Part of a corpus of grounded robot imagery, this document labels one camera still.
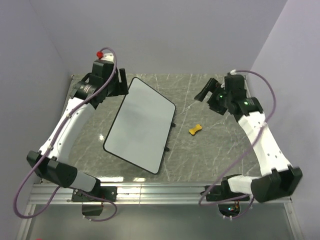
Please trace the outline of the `yellow bone-shaped eraser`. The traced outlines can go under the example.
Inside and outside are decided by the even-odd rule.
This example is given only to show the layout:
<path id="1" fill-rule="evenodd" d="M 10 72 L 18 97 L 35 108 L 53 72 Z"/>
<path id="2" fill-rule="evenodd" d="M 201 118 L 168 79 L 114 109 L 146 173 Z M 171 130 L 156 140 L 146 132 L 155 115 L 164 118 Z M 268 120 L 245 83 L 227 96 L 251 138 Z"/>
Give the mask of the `yellow bone-shaped eraser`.
<path id="1" fill-rule="evenodd" d="M 195 127 L 189 129 L 189 133 L 194 136 L 197 132 L 201 131 L 203 127 L 200 124 L 196 124 Z"/>

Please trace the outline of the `white whiteboard black frame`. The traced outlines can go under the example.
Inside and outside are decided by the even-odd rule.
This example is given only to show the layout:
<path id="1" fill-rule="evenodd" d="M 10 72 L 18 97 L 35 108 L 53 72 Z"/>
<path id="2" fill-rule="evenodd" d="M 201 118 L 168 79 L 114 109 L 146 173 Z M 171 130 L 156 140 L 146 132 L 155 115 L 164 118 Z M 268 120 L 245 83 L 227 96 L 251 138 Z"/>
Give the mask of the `white whiteboard black frame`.
<path id="1" fill-rule="evenodd" d="M 134 77 L 105 137 L 104 151 L 157 174 L 175 111 L 172 101 Z"/>

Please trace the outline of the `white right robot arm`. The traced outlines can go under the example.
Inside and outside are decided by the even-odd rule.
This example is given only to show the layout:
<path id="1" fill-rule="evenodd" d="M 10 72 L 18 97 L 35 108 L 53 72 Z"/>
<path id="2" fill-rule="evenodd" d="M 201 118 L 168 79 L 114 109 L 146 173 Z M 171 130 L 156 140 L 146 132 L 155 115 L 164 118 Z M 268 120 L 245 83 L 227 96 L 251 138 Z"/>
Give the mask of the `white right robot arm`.
<path id="1" fill-rule="evenodd" d="M 232 70 L 220 83 L 210 78 L 205 87 L 195 96 L 196 101 L 203 101 L 208 93 L 209 109 L 224 115 L 229 112 L 245 132 L 251 146 L 235 162 L 237 164 L 253 151 L 257 157 L 260 177 L 241 174 L 227 175 L 234 167 L 231 164 L 216 181 L 201 193 L 203 200 L 223 203 L 251 197 L 264 203 L 291 196 L 300 183 L 303 173 L 294 167 L 279 148 L 270 128 L 264 110 L 256 97 L 248 97 L 243 70 Z"/>

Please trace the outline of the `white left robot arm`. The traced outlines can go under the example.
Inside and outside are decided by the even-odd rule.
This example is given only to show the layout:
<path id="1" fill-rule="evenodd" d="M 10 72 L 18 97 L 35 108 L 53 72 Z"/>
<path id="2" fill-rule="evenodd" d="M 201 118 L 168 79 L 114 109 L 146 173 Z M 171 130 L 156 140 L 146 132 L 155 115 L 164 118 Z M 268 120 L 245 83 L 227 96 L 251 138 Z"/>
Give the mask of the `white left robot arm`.
<path id="1" fill-rule="evenodd" d="M 69 164 L 72 146 L 85 123 L 105 98 L 128 94 L 125 69 L 114 67 L 114 57 L 95 60 L 92 70 L 74 85 L 64 113 L 38 151 L 26 157 L 35 174 L 63 188 L 83 191 L 89 201 L 101 196 L 100 180 Z"/>

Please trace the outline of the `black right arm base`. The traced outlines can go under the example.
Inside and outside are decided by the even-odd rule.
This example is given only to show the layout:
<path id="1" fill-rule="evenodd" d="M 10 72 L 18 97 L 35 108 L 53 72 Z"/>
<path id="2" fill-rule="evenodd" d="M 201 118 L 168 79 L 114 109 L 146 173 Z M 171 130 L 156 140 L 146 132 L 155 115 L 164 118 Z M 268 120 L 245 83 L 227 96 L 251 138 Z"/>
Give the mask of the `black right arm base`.
<path id="1" fill-rule="evenodd" d="M 206 190 L 209 185 L 204 187 L 204 191 L 200 193 L 199 202 L 204 200 L 207 203 L 216 203 L 219 213 L 223 218 L 233 219 L 240 215 L 241 206 L 240 202 L 246 202 L 250 200 L 250 196 L 244 193 L 232 192 L 227 185 L 215 185 L 207 194 Z"/>

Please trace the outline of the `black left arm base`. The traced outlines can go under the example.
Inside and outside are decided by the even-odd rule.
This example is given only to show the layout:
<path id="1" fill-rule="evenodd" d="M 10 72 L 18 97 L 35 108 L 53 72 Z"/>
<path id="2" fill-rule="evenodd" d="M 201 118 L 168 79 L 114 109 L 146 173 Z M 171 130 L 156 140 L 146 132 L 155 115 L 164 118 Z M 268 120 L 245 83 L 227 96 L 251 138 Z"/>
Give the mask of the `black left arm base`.
<path id="1" fill-rule="evenodd" d="M 112 219 L 117 214 L 118 207 L 115 204 L 117 193 L 116 186 L 98 186 L 91 192 L 74 189 L 71 202 L 81 204 L 81 213 L 87 220 L 103 222 Z M 97 219 L 103 213 L 106 204 L 113 206 L 113 213 L 107 218 Z"/>

